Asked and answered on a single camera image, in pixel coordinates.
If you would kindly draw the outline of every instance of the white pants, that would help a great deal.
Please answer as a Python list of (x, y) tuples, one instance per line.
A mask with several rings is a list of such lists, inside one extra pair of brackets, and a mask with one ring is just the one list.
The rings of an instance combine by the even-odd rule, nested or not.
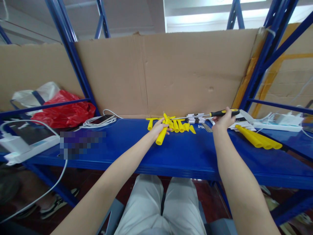
[(163, 216), (163, 185), (159, 177), (139, 175), (114, 235), (138, 235), (151, 228), (162, 228), (170, 234), (206, 234), (199, 211), (196, 187), (191, 179), (171, 179)]

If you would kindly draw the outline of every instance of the screwdriver handle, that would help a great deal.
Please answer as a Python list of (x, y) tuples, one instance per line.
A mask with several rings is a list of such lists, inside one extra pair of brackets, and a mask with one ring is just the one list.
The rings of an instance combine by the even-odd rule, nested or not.
[[(240, 111), (239, 109), (231, 109), (231, 116), (235, 116), (237, 114), (239, 114)], [(211, 117), (222, 117), (226, 114), (226, 110), (221, 110), (221, 111), (217, 111), (217, 112), (211, 112)]]

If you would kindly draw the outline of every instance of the power strip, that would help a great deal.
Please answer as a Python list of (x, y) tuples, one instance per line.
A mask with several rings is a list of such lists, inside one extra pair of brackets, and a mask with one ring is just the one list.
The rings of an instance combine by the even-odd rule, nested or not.
[(57, 145), (60, 143), (60, 137), (53, 135), (48, 138), (45, 138), (39, 142), (36, 142), (32, 145), (30, 145), (30, 150), (25, 153), (17, 153), (12, 152), (8, 155), (5, 155), (4, 158), (8, 160), (7, 165), (14, 165), (17, 163), (22, 163), (26, 161), (27, 159), (30, 159), (31, 157)]
[(252, 123), (254, 128), (263, 128), (263, 129), (272, 129), (272, 130), (281, 130), (281, 131), (291, 131), (291, 132), (300, 132), (302, 126), (293, 126), (293, 125), (279, 125), (274, 122), (263, 123), (255, 121)]

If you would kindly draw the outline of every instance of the yellow plastic tube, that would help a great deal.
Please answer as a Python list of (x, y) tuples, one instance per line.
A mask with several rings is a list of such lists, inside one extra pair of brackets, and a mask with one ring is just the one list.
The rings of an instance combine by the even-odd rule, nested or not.
[(259, 139), (259, 140), (262, 140), (262, 141), (266, 141), (267, 143), (269, 143), (271, 145), (272, 148), (274, 149), (281, 149), (283, 147), (282, 144), (270, 139), (270, 138), (267, 138), (259, 133), (255, 133), (253, 132), (253, 134)]
[(160, 132), (160, 134), (159, 134), (159, 136), (158, 136), (158, 138), (157, 138), (157, 140), (156, 140), (156, 144), (157, 144), (157, 145), (162, 145), (163, 140), (164, 140), (164, 137), (165, 137), (165, 135), (166, 135), (166, 130), (167, 130), (167, 127), (164, 127), (164, 128), (161, 130), (161, 132)]
[(251, 130), (248, 130), (245, 127), (243, 127), (243, 129), (245, 129), (245, 131), (247, 131), (248, 133), (250, 133), (251, 135), (256, 137), (263, 144), (263, 148), (264, 149), (271, 149), (271, 148), (273, 148), (273, 146), (266, 139), (262, 138), (262, 135), (260, 135), (258, 133), (255, 133), (255, 132), (253, 132)]
[(242, 126), (240, 126), (240, 125), (236, 125), (235, 127), (240, 131), (241, 134), (244, 135), (244, 137), (246, 137), (246, 139), (247, 139), (250, 143), (253, 144), (254, 147), (256, 147), (256, 148), (261, 148), (261, 147), (263, 147), (262, 142), (259, 141), (253, 134), (249, 133), (249, 132), (247, 131), (247, 129), (242, 128)]
[(193, 125), (190, 125), (190, 126), (189, 126), (189, 130), (190, 130), (192, 133), (194, 133), (194, 134), (196, 133), (195, 129), (193, 128)]
[(183, 126), (184, 126), (186, 131), (189, 131), (189, 127), (190, 127), (189, 123), (184, 123)]
[(153, 120), (157, 120), (157, 118), (146, 118), (146, 120), (149, 120), (148, 130), (151, 131), (153, 127)]
[(174, 124), (169, 124), (169, 128), (172, 129), (171, 132), (174, 131)]
[(184, 126), (183, 126), (183, 124), (182, 124), (182, 121), (185, 121), (185, 119), (177, 119), (178, 128), (179, 128), (179, 131), (180, 131), (181, 133), (183, 133), (183, 132), (185, 131), (185, 128), (184, 128)]
[(173, 120), (173, 121), (174, 121), (174, 131), (176, 133), (178, 133), (179, 132), (179, 128), (178, 128), (177, 120)]

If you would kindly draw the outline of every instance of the hand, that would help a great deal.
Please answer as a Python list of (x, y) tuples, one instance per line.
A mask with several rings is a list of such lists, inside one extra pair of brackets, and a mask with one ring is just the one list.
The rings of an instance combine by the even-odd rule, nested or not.
[(212, 126), (212, 130), (216, 129), (224, 129), (227, 130), (232, 124), (235, 123), (235, 116), (231, 116), (231, 109), (229, 107), (226, 107), (226, 114), (222, 117), (213, 117), (213, 121), (215, 122), (215, 125)]
[[(157, 137), (159, 136), (161, 130), (163, 130), (164, 127), (168, 127), (168, 124), (163, 124), (162, 121), (164, 120), (164, 118), (160, 119), (159, 121), (157, 121), (156, 124), (154, 124), (153, 128), (151, 129), (151, 131), (149, 132), (155, 139), (157, 139)], [(169, 131), (171, 131), (172, 129), (168, 128), (166, 134), (170, 134)]]

